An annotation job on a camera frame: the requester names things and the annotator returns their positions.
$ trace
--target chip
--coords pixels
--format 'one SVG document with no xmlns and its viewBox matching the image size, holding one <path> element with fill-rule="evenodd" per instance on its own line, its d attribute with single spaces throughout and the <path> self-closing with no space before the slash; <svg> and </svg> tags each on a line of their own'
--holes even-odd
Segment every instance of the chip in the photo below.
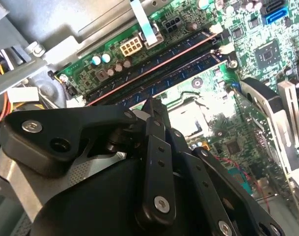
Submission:
<svg viewBox="0 0 299 236">
<path fill-rule="evenodd" d="M 254 19 L 250 20 L 249 23 L 250 23 L 250 27 L 251 27 L 251 28 L 255 28 L 255 27 L 257 27 L 257 26 L 259 25 L 258 18 L 255 17 Z"/>
<path fill-rule="evenodd" d="M 230 155 L 234 155 L 241 151 L 237 140 L 232 140 L 226 143 Z"/>
<path fill-rule="evenodd" d="M 233 31 L 235 38 L 240 38 L 242 36 L 242 30 L 240 28 L 237 28 Z"/>
<path fill-rule="evenodd" d="M 254 50 L 259 69 L 264 69 L 281 60 L 278 41 L 275 39 Z"/>
</svg>

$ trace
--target chipset chip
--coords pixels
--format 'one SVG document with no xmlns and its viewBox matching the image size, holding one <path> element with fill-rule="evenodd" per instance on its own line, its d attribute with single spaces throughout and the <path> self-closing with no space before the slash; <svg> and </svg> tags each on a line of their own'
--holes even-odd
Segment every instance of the chipset chip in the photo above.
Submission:
<svg viewBox="0 0 299 236">
<path fill-rule="evenodd" d="M 232 140 L 226 143 L 230 155 L 234 155 L 241 151 L 237 140 Z"/>
<path fill-rule="evenodd" d="M 264 69 L 281 60 L 278 41 L 275 39 L 254 50 L 259 69 Z"/>
</svg>

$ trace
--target white connector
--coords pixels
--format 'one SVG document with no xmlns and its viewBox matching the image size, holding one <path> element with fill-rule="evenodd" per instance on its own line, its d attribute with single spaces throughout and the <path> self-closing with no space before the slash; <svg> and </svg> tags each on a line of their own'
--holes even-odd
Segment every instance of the white connector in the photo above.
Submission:
<svg viewBox="0 0 299 236">
<path fill-rule="evenodd" d="M 121 52 L 125 57 L 130 56 L 139 50 L 141 50 L 143 47 L 140 38 L 138 36 L 126 41 L 125 43 L 122 43 L 120 46 Z"/>
</svg>

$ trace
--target capacitor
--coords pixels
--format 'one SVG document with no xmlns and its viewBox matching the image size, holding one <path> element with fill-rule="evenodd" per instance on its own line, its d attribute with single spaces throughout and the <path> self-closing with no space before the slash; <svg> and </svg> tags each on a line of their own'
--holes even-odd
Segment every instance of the capacitor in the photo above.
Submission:
<svg viewBox="0 0 299 236">
<path fill-rule="evenodd" d="M 224 12 L 225 14 L 227 14 L 227 15 L 232 15 L 233 12 L 234 12 L 234 8 L 233 8 L 233 6 L 227 6 L 227 7 L 223 10 L 223 12 Z"/>
<path fill-rule="evenodd" d="M 230 87 L 226 87 L 225 91 L 229 97 L 232 97 L 234 95 L 234 90 Z"/>
<path fill-rule="evenodd" d="M 296 89 L 299 89 L 299 81 L 296 79 L 290 79 L 289 80 L 292 84 L 295 85 Z"/>
<path fill-rule="evenodd" d="M 215 8 L 217 11 L 221 11 L 223 9 L 223 0 L 215 0 Z"/>
<path fill-rule="evenodd" d="M 262 7 L 263 7 L 263 4 L 260 1 L 254 2 L 254 10 L 255 11 L 260 11 Z"/>
<path fill-rule="evenodd" d="M 196 5 L 198 9 L 205 10 L 209 6 L 209 0 L 197 0 Z"/>
<path fill-rule="evenodd" d="M 104 53 L 101 59 L 104 63 L 109 63 L 111 61 L 111 56 L 109 53 Z"/>
<path fill-rule="evenodd" d="M 265 84 L 266 86 L 270 86 L 271 85 L 271 81 L 270 79 L 266 79 L 263 84 Z"/>
<path fill-rule="evenodd" d="M 99 55 L 93 56 L 91 59 L 91 63 L 93 63 L 94 65 L 100 65 L 101 57 Z"/>
<path fill-rule="evenodd" d="M 114 65 L 111 65 L 109 68 L 108 68 L 108 70 L 107 70 L 107 74 L 109 75 L 109 76 L 113 76 L 114 74 L 115 74 L 115 69 L 114 69 L 115 67 L 114 67 Z"/>
<path fill-rule="evenodd" d="M 286 74 L 286 76 L 290 76 L 293 74 L 293 70 L 290 67 L 287 67 L 283 70 L 283 72 Z"/>
<path fill-rule="evenodd" d="M 115 71 L 116 72 L 121 72 L 123 70 L 123 61 L 118 60 L 115 64 Z"/>
<path fill-rule="evenodd" d="M 129 68 L 132 66 L 132 58 L 131 57 L 126 57 L 123 61 L 123 66 L 125 68 Z"/>
<path fill-rule="evenodd" d="M 242 4 L 241 4 L 241 8 L 245 9 L 247 11 L 253 11 L 254 9 L 254 3 L 251 1 L 247 1 L 245 0 Z"/>
<path fill-rule="evenodd" d="M 185 29 L 188 32 L 193 32 L 198 29 L 198 24 L 196 22 L 187 23 L 187 25 L 185 26 Z"/>
</svg>

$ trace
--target yellow wire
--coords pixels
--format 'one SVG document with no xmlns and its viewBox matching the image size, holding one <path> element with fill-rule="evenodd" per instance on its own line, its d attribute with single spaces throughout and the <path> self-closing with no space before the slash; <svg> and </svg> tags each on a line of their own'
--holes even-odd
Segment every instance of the yellow wire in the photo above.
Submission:
<svg viewBox="0 0 299 236">
<path fill-rule="evenodd" d="M 0 72 L 1 72 L 1 75 L 4 75 L 4 70 L 3 70 L 3 67 L 1 64 L 0 64 Z"/>
<path fill-rule="evenodd" d="M 63 83 L 63 82 L 62 82 L 56 75 L 54 75 L 54 78 L 55 78 L 60 84 Z"/>
<path fill-rule="evenodd" d="M 10 105 L 10 113 L 12 113 L 13 112 L 13 110 L 14 110 L 14 105 L 13 105 L 13 103 L 11 102 L 10 103 L 11 105 Z"/>
<path fill-rule="evenodd" d="M 40 109 L 44 110 L 45 108 L 41 104 L 35 104 L 36 107 L 39 107 Z"/>
</svg>

